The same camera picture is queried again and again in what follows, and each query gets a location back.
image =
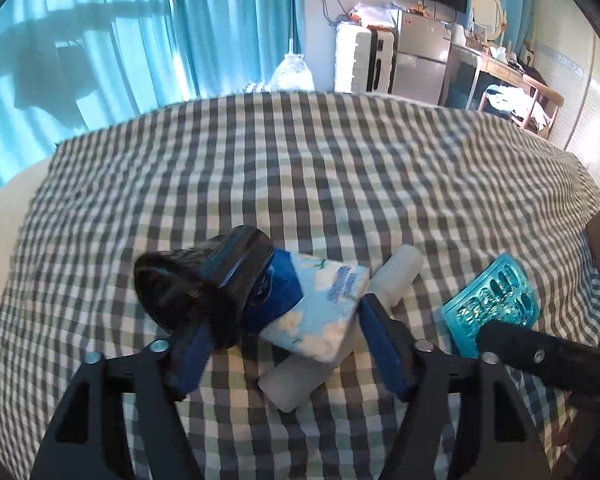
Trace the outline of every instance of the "blue floral box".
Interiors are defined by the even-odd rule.
[[[279,316],[257,330],[260,338],[290,352],[333,362],[366,293],[369,269],[276,250],[269,272],[272,294],[251,314],[259,310],[264,316]]]

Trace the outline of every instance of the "desk chair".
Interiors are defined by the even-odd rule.
[[[557,91],[549,88],[546,85],[543,85],[541,82],[536,81],[535,79],[529,77],[526,74],[522,76],[522,81],[534,90],[533,95],[532,95],[532,97],[533,97],[532,105],[529,107],[529,110],[524,119],[520,120],[513,116],[510,116],[509,118],[514,123],[516,123],[520,127],[520,129],[529,131],[531,133],[537,133],[543,139],[547,139],[549,137],[549,134],[551,133],[552,127],[554,126],[555,119],[558,116],[558,111],[560,111],[560,108],[562,108],[562,106],[564,105],[564,97],[562,97],[562,95],[560,95]],[[547,126],[545,128],[543,128],[542,130],[540,130],[539,132],[533,132],[532,130],[529,129],[529,126],[530,126],[529,122],[531,120],[531,115],[533,113],[534,105],[540,100],[541,96],[544,96],[546,98],[546,100],[553,107],[554,110],[553,110],[552,115],[549,118],[549,123],[547,124]],[[484,92],[482,94],[482,99],[480,100],[480,106],[478,107],[478,111],[480,111],[480,112],[484,111],[484,107],[486,106],[486,104],[487,104],[487,92]]]

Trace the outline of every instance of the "gingham bed sheet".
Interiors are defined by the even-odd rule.
[[[541,301],[536,330],[597,345],[600,279],[584,225],[600,192],[569,154],[493,116],[337,94],[248,94],[167,107],[62,143],[32,200],[0,306],[0,449],[17,479],[88,351],[137,352],[160,329],[134,293],[145,251],[194,246],[239,224],[279,246],[377,270],[401,244],[425,267],[392,314],[452,346],[440,307],[500,253]],[[405,412],[368,352],[293,413],[260,375],[285,353],[244,336],[216,352],[178,405],[208,479],[370,479]],[[553,463],[564,395],[512,376]],[[444,474],[458,400],[441,441]],[[134,466],[149,478],[132,399]]]

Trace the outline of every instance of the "teal container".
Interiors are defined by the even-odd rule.
[[[538,297],[524,270],[507,253],[442,307],[460,355],[471,358],[478,357],[478,330],[491,319],[531,328],[539,314]]]

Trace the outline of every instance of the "white cylinder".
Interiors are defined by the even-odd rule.
[[[375,294],[382,306],[389,310],[407,293],[423,266],[420,252],[403,245],[395,251],[369,283],[368,291]],[[333,363],[321,363],[298,354],[291,354],[269,373],[263,375],[260,389],[278,409],[292,412],[305,402],[311,393],[331,375],[334,368],[355,349],[364,348],[364,338],[358,316],[353,320]]]
[[[464,27],[459,23],[454,23],[451,27],[451,41],[460,46],[466,46]]]

